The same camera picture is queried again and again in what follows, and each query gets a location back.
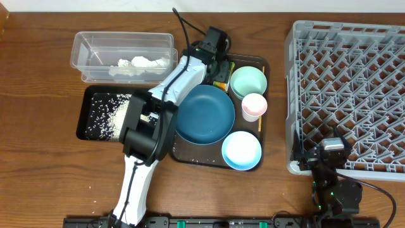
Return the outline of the yellow green snack wrapper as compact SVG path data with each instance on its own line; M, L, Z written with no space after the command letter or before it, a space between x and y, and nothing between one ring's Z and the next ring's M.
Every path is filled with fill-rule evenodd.
M234 67L235 67L234 62L228 62L228 70L227 70L227 73L225 74L225 81L224 82L214 81L213 85L215 87L221 89L225 93L227 93L228 89L230 87L230 79L231 79Z

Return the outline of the white tissue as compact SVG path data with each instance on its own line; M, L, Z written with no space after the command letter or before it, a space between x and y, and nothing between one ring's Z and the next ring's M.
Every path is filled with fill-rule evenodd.
M142 73L163 73L170 66L170 59L160 58L157 60L149 60L143 56L135 56L131 61L119 59L118 65L111 65L109 75L126 75L133 77Z

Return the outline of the pile of rice grains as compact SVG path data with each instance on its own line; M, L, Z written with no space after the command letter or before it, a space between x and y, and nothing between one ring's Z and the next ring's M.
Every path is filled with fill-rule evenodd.
M95 93L85 124L86 140L119 141L131 94Z

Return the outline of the dark brown serving tray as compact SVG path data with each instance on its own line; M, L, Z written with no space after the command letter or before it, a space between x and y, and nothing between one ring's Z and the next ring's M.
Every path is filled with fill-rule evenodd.
M235 63L235 70L246 66L256 67L264 73L267 80L270 79L270 66L265 59L259 56L243 54L229 54L228 58ZM246 131L251 133L264 146L267 114L262 115L255 122L247 122L242 118L242 101L237 98L231 89L228 90L228 95L235 106L235 122L231 131ZM230 170L231 167L226 164L221 154L222 143L223 141L218 141L209 145L198 145L182 139L177 134L174 139L173 149L169 152L169 155L176 162Z

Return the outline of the dark blue plate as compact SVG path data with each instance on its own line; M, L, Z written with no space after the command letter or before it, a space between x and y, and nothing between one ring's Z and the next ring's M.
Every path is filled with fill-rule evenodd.
M177 134L192 144L222 140L235 123L235 106L227 93L212 85L198 85L178 108Z

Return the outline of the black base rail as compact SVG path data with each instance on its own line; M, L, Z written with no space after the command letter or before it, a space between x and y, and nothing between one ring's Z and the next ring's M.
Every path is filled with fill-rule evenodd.
M316 223L311 218L291 218L285 215L271 219L236 218L168 218L146 217L139 228L293 228L293 227L354 227L378 228L380 222L375 219L325 219Z

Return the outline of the grey dishwasher rack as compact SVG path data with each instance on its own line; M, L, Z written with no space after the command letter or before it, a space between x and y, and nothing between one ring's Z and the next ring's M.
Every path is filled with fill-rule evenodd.
M404 27L294 22L284 43L287 81L286 164L294 137L307 152L339 132L352 145L341 173L404 180Z

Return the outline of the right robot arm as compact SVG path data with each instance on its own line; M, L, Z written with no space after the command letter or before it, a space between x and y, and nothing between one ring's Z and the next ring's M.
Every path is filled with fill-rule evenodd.
M333 137L324 138L319 146L305 152L297 132L294 132L292 157L300 168L313 176L313 202L320 211L307 226L354 227L353 215L359 213L363 188L354 180L338 178L337 169L348 159L352 145L335 127Z

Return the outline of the black waste tray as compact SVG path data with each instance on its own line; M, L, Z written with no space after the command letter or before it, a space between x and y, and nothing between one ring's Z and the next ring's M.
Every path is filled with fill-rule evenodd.
M112 94L132 94L137 91L147 91L147 88L134 86L117 86L117 85L91 85L86 88L83 96L82 107L78 119L76 136L81 140L86 140L84 137L85 124L88 118L91 98L95 93L112 93Z

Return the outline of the pink cup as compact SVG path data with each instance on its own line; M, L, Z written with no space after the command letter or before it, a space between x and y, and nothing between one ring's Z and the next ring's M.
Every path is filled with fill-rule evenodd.
M248 122L257 121L267 111L266 99L258 93L250 93L242 100L242 117Z

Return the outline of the clear plastic bin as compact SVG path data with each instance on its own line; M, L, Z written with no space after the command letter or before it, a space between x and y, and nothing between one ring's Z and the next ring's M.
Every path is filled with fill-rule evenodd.
M135 56L149 60L168 58L170 66L161 74L109 75L110 66L117 66L119 59L131 61ZM70 65L81 72L82 81L86 83L159 84L177 63L178 52L169 33L78 32L70 57Z

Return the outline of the light blue bowl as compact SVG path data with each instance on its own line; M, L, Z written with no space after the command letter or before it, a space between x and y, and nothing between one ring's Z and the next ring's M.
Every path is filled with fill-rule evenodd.
M228 135L222 146L221 153L225 163L234 170L252 170L259 164L262 147L253 134L237 131Z

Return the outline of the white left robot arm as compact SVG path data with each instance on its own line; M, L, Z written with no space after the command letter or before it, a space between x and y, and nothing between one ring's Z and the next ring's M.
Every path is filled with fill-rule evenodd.
M132 94L119 136L125 175L118 203L108 215L108 227L135 227L142 220L154 169L173 145L180 103L195 86L229 78L230 46L226 32L210 27L203 40L188 43L164 81Z

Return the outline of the mint green bowl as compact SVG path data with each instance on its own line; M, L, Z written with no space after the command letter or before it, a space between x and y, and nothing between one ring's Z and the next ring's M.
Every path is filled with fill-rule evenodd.
M230 87L235 96L242 100L252 93L263 95L267 89L267 79L265 74L258 68L243 66L232 74Z

